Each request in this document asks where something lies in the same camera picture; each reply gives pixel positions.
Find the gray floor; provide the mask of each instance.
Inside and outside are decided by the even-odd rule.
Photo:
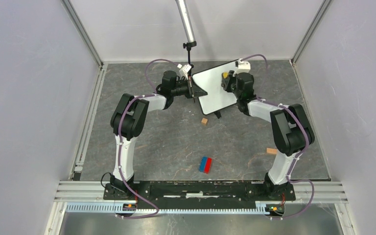
[[[296,213],[300,205],[287,205]],[[302,215],[270,221],[263,215],[166,214],[122,220],[107,213],[66,213],[61,235],[342,235],[333,204],[312,205]]]
[[[224,63],[196,62],[194,72]],[[264,62],[251,61],[255,90],[264,78]],[[112,172],[116,143],[110,118],[123,93],[148,94],[145,81],[146,63],[109,65],[94,119],[81,180],[100,180],[104,172]],[[260,96],[284,104],[303,103],[298,82],[288,61],[269,61],[269,75]],[[149,76],[159,84],[166,70],[175,70],[169,63],[156,63]],[[242,114],[235,106],[221,111],[222,118],[208,115],[207,126],[198,102],[176,97],[164,111],[149,113],[135,147],[135,180],[206,180],[263,179],[274,155],[266,148],[276,148],[271,125]],[[198,167],[203,156],[213,158],[209,174]],[[318,142],[312,144],[298,161],[294,179],[327,179],[328,173]]]

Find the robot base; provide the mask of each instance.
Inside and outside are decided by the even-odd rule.
[[[158,206],[159,209],[253,209],[256,201],[280,202],[296,200],[293,185],[285,184],[272,193],[263,181],[139,181],[132,189]],[[132,198],[123,191],[106,185],[104,200]],[[138,209],[152,209],[137,200]]]

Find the gray marble floor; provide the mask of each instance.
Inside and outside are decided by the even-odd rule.
[[[196,62],[193,72],[222,63]],[[251,61],[251,65],[257,91],[265,74],[264,62]],[[108,65],[81,180],[100,180],[104,172],[113,171],[116,143],[110,118],[123,93],[152,92],[144,78],[145,66],[146,63]],[[169,63],[156,63],[149,69],[149,76],[159,84],[166,70],[176,68]],[[269,61],[269,75],[259,95],[284,104],[303,103],[288,61]],[[276,148],[271,125],[242,114],[235,106],[221,114],[220,119],[206,116],[208,124],[204,126],[198,102],[185,97],[176,97],[167,110],[149,113],[135,147],[135,180],[263,179],[275,158],[266,154],[267,147]],[[198,171],[203,156],[213,158],[209,174]],[[328,178],[317,141],[298,161],[292,178]]]

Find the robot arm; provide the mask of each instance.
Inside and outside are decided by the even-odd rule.
[[[293,159],[306,144],[303,133],[296,126],[294,119],[282,107],[288,108],[303,126],[312,144],[315,135],[307,119],[305,111],[300,104],[272,105],[258,99],[254,94],[254,77],[248,73],[248,62],[239,59],[236,63],[237,70],[222,74],[221,87],[229,93],[234,93],[237,98],[237,107],[245,115],[261,118],[272,123],[273,137],[278,152],[272,168],[266,174],[264,183],[269,191],[277,191],[288,184],[287,174]]]
[[[181,77],[177,76],[174,71],[166,71],[162,77],[162,83],[157,87],[157,94],[136,100],[127,113],[125,113],[125,109],[135,96],[124,94],[120,99],[110,121],[110,126],[113,128],[116,137],[116,164],[110,177],[111,186],[123,192],[129,192],[123,180],[128,184],[133,182],[135,144],[143,130],[147,113],[167,109],[172,104],[174,96],[184,95],[186,98],[195,98],[207,95],[207,92],[198,87],[192,80],[187,79],[188,71],[191,69],[189,64],[179,65],[178,67],[180,68]],[[120,140],[118,128],[123,115],[125,117],[121,127],[122,139]],[[120,175],[119,167],[121,167],[123,178]]]
[[[155,111],[155,110],[162,110],[165,108],[166,104],[166,98],[159,94],[153,94],[151,97],[145,97],[140,99],[136,102],[135,110],[132,115],[132,119],[128,121],[133,121],[133,125],[131,128],[136,129],[136,131],[130,131],[127,132],[124,128],[122,128],[122,140],[123,144],[120,148],[120,137],[117,133],[118,131],[118,123],[120,121],[121,113],[118,110],[124,110],[128,102],[125,103],[125,101],[130,101],[133,99],[133,96],[129,94],[124,94],[117,105],[116,111],[114,116],[112,117],[112,127],[115,129],[115,137],[116,137],[116,164],[115,164],[115,170],[113,171],[113,176],[117,179],[121,179],[119,168],[118,168],[118,156],[119,156],[119,149],[120,149],[120,164],[122,165],[122,173],[124,176],[124,179],[126,181],[129,181],[133,177],[133,153],[135,150],[135,143],[138,139],[138,136],[140,132],[143,129],[144,126],[144,119],[146,117],[146,114]]]

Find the small wooden cube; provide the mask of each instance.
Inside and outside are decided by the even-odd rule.
[[[274,155],[276,155],[276,154],[278,153],[278,150],[275,149],[275,148],[267,148],[267,149],[266,149],[266,152],[267,152],[268,154],[274,154]]]
[[[208,119],[203,118],[203,119],[201,120],[201,123],[202,123],[204,126],[206,126],[207,123],[208,123]]]

